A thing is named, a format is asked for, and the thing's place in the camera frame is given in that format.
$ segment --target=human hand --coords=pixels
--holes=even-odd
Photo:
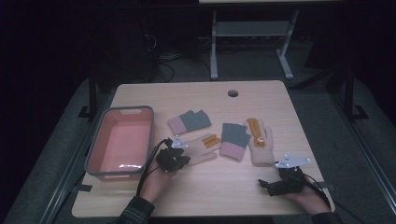
[[[311,216],[332,211],[323,199],[308,186],[304,186],[300,193],[288,193],[284,197],[299,204]]]
[[[159,167],[158,162],[153,160],[148,173],[149,175],[143,183],[140,191],[140,197],[150,203],[154,203],[169,185],[172,177],[177,174],[177,171],[165,172]]]
[[[186,144],[188,147],[184,149],[183,156],[191,158],[187,165],[195,165],[216,158],[218,154],[213,151],[221,146],[220,139],[215,134],[210,133],[195,140],[187,141]]]

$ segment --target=black cable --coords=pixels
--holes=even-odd
[[[170,82],[175,76],[175,69],[171,65],[165,64],[165,63],[158,63],[158,65],[168,67],[172,71],[172,75],[171,75],[171,77],[169,77],[169,79],[166,79],[165,73],[163,72],[163,70],[161,70],[161,68],[159,68],[159,71],[158,71],[161,82]]]
[[[137,185],[137,190],[136,190],[136,196],[140,195],[140,190],[143,187],[143,184],[145,183],[146,178],[149,176],[149,174],[151,174],[151,172],[149,173],[149,167],[152,163],[152,161],[155,158],[155,155],[157,154],[158,149],[160,148],[160,146],[166,141],[167,139],[163,139],[151,152],[148,161],[146,162],[145,165],[145,169],[143,170],[143,174],[140,177],[140,181],[139,184]]]
[[[346,211],[350,216],[352,216],[353,218],[355,218],[357,221],[359,221],[359,223],[361,224],[365,224],[365,222],[363,220],[361,220],[359,217],[357,217],[355,214],[353,214],[351,211],[349,211],[349,209],[345,208],[343,205],[341,205],[339,202],[332,200],[337,206],[339,206],[341,209],[343,209],[344,211]]]
[[[306,175],[304,174],[306,177],[310,178],[312,181],[314,181],[315,184],[318,185],[318,187],[320,188],[321,191],[323,191],[323,188],[321,187],[321,185],[318,183],[318,181],[316,179],[314,179],[312,176],[310,175]]]
[[[322,187],[320,186],[320,184],[314,179],[312,178],[312,176],[310,175],[306,175],[305,176],[311,178],[319,187],[320,190],[323,191]],[[357,221],[359,221],[359,223],[365,224],[363,220],[361,220],[359,217],[357,217],[356,215],[354,215],[351,211],[349,211],[347,208],[345,208],[343,205],[341,205],[339,202],[332,200],[334,202],[334,204],[336,204],[337,206],[339,206],[340,208],[342,208],[344,211],[346,211],[350,216],[354,217]]]

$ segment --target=dark sleeve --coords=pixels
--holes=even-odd
[[[336,213],[319,213],[311,217],[313,224],[343,224]]]
[[[134,196],[123,210],[116,224],[146,224],[154,210],[154,205],[148,201]]]

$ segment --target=wooden table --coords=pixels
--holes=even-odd
[[[238,91],[238,96],[230,97],[230,90]],[[303,171],[317,181],[323,181],[287,90],[280,81],[121,85],[111,106],[127,105],[149,105],[154,109],[153,145],[164,138],[173,138],[166,121],[188,110],[203,109],[212,125],[182,134],[183,140],[192,140],[205,133],[221,136],[224,122],[243,124],[248,118],[263,119],[273,130],[276,160],[282,160],[286,153],[309,158],[312,163],[302,166]],[[275,216],[303,213],[296,204],[283,197],[270,197],[266,189],[259,186],[259,178],[270,183],[279,180],[276,168],[252,165],[248,147],[240,162],[218,155],[212,161],[180,170],[155,203],[152,215]],[[101,182],[95,176],[85,174],[82,183],[92,189],[78,193],[73,215],[116,217],[135,195],[138,180]],[[325,192],[332,203],[329,192],[326,189]]]

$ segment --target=metal bar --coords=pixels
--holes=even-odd
[[[364,140],[361,131],[356,126],[356,124],[346,116],[344,113],[344,109],[342,108],[342,102],[339,98],[335,95],[331,95],[331,98],[336,105],[339,113],[341,114],[341,118],[343,122],[346,124],[350,132],[352,133],[353,137],[356,140],[356,143],[359,145],[361,152],[366,159],[370,171],[375,179],[375,182],[378,184],[379,188],[381,189],[382,193],[384,194],[385,199],[387,200],[390,208],[392,209],[393,213],[396,215],[396,191],[392,184],[389,182],[387,175],[381,168],[381,165],[375,158],[373,151],[370,149],[366,141]]]
[[[212,21],[212,52],[210,52],[210,79],[217,80],[218,74],[218,59],[216,56],[216,35],[217,35],[217,12],[213,12]]]
[[[107,95],[103,96],[103,100],[101,103],[101,107],[105,105],[105,101],[107,101],[109,97]],[[39,223],[42,224],[50,224],[53,223],[58,211],[61,209],[61,206],[66,199],[68,193],[73,188],[73,176],[76,172],[76,166],[78,164],[78,158],[83,157],[85,154],[85,149],[87,149],[91,143],[93,138],[94,130],[99,123],[99,116],[95,116],[92,122],[89,122],[88,128],[86,132],[82,135],[76,150],[73,152],[73,155],[67,164],[67,167],[64,169],[64,174],[61,177],[57,187],[52,193],[49,204],[40,219]]]

